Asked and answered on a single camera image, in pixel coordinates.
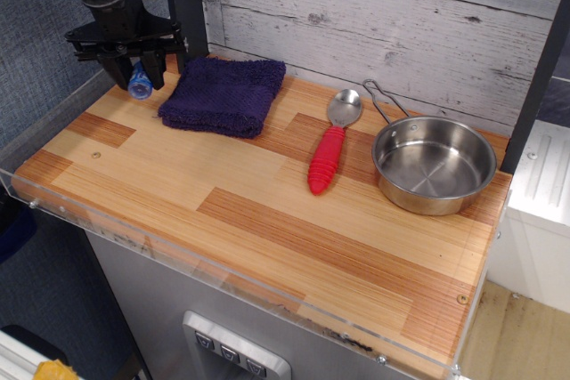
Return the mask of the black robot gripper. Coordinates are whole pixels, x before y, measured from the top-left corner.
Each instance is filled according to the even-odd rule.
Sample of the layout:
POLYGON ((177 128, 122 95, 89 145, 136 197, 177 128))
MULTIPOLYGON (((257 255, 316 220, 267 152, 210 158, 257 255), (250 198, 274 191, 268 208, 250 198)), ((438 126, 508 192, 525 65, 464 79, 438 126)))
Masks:
POLYGON ((146 10, 142 0, 84 0, 94 20, 74 28, 65 39, 81 61, 97 59, 120 89, 127 90, 133 73, 128 57, 142 56, 143 69, 158 90, 164 86, 165 54, 186 51, 181 26, 146 10), (111 57, 100 54, 116 54, 111 57))

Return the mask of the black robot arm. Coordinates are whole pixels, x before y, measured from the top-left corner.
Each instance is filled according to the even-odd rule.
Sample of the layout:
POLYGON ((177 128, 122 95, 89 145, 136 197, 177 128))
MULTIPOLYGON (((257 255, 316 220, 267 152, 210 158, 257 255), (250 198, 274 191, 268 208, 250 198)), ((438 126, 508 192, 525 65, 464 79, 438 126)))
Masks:
POLYGON ((94 20, 67 32, 79 61, 96 61, 132 98, 164 86, 166 57, 186 51, 181 25, 147 11, 145 0, 81 0, 94 20))

